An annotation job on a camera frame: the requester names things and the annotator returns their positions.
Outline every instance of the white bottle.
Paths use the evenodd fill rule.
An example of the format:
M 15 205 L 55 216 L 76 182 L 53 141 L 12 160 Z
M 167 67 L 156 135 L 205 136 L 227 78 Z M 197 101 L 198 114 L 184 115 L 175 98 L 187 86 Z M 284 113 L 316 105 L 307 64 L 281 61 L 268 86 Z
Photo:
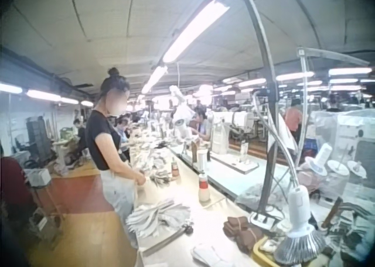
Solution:
M 210 189 L 209 180 L 206 174 L 202 173 L 199 175 L 199 191 L 198 191 L 199 201 L 206 202 L 210 200 Z

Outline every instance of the stack of fabric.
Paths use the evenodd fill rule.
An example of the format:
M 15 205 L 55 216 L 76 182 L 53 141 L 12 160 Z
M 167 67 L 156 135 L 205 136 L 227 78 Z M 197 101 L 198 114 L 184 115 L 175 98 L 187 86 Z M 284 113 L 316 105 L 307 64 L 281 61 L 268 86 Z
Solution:
M 228 217 L 224 222 L 223 231 L 229 238 L 233 238 L 240 251 L 249 254 L 257 241 L 263 237 L 262 231 L 248 222 L 247 217 Z

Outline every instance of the white ceiling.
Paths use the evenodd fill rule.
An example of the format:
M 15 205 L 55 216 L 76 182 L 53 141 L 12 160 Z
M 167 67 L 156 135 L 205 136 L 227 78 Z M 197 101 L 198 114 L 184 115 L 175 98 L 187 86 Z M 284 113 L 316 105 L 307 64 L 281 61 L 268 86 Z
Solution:
M 116 66 L 137 93 L 173 41 L 176 29 L 203 0 L 14 0 L 2 15 L 2 45 L 44 69 L 97 92 Z M 255 0 L 274 63 L 296 58 L 296 47 L 319 47 L 312 26 L 295 0 Z M 181 84 L 214 82 L 262 66 L 255 31 L 242 0 L 179 58 Z M 323 49 L 375 49 L 372 0 L 302 0 Z M 177 82 L 169 66 L 154 89 Z

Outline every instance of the floor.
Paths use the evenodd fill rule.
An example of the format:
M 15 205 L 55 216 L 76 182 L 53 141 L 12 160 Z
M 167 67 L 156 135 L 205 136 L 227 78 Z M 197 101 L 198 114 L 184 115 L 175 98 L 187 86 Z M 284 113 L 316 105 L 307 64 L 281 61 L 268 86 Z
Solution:
M 136 252 L 120 219 L 104 199 L 100 176 L 90 162 L 67 177 L 54 177 L 50 192 L 66 216 L 63 234 L 54 250 L 42 242 L 29 249 L 32 266 L 134 266 Z M 39 191 L 38 195 L 50 210 L 52 202 L 46 192 Z

